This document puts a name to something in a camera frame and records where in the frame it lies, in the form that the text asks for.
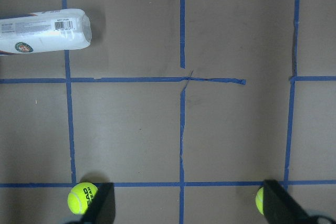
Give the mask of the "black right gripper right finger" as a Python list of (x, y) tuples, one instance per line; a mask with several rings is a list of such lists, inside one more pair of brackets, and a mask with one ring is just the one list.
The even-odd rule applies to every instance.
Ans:
[(263, 213), (268, 223), (309, 223), (309, 215), (276, 180), (264, 180), (263, 189)]

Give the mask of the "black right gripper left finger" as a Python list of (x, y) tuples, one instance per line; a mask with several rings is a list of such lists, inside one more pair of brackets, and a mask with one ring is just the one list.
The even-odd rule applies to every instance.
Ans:
[(81, 223), (114, 223), (115, 203), (113, 183), (101, 184)]

